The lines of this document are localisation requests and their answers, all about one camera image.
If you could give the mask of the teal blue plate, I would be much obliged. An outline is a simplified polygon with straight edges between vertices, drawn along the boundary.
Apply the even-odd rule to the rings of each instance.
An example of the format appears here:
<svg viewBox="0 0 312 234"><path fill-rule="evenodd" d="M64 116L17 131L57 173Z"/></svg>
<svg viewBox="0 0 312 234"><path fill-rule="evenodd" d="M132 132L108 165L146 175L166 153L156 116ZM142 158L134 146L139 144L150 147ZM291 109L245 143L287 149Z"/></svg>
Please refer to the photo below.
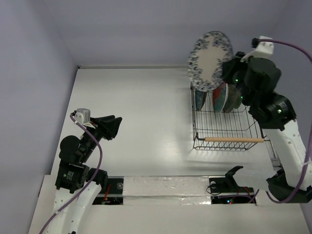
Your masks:
<svg viewBox="0 0 312 234"><path fill-rule="evenodd" d="M207 97L207 92L203 92L200 90L195 91L195 105L196 105L197 111L201 111L201 109L205 105L206 97Z"/></svg>

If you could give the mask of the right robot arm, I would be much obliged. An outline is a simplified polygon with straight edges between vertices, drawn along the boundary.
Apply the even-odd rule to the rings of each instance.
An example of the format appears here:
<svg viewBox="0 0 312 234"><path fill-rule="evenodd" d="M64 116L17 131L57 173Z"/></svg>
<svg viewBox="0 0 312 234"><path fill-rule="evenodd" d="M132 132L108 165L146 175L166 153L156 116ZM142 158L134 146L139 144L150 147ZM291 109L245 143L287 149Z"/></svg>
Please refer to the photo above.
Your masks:
<svg viewBox="0 0 312 234"><path fill-rule="evenodd" d="M267 58L237 52L222 64L222 78L241 92L242 103L270 139L281 163L276 172L248 172L236 166L226 173L224 185L236 191L244 185L266 191L274 203L309 203L312 199L311 150L301 139L291 102L275 92L281 70Z"/></svg>

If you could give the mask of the blue white floral plate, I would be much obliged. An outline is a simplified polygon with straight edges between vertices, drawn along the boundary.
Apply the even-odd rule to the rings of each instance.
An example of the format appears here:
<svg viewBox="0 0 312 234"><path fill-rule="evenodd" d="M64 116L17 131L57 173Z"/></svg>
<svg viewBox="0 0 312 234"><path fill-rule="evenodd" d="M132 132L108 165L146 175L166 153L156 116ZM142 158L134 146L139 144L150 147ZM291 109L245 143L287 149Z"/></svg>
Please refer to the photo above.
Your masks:
<svg viewBox="0 0 312 234"><path fill-rule="evenodd" d="M210 92L221 85L222 64L234 57L233 46L226 34L210 31L201 36L188 57L188 77L191 85Z"/></svg>

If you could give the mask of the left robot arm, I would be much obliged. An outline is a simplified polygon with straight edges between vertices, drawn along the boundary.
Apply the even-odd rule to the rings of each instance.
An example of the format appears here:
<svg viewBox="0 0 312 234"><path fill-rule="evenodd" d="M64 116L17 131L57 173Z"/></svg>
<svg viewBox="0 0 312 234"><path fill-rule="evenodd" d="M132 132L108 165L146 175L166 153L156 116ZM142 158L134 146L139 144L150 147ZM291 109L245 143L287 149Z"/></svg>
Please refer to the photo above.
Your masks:
<svg viewBox="0 0 312 234"><path fill-rule="evenodd" d="M86 165L95 148L102 153L100 141L117 136L121 117L114 115L93 118L90 110L77 109L70 119L84 132L81 137L67 136L60 143L60 163L56 179L55 221L47 229L52 234L76 234L99 193L111 189L108 173Z"/></svg>

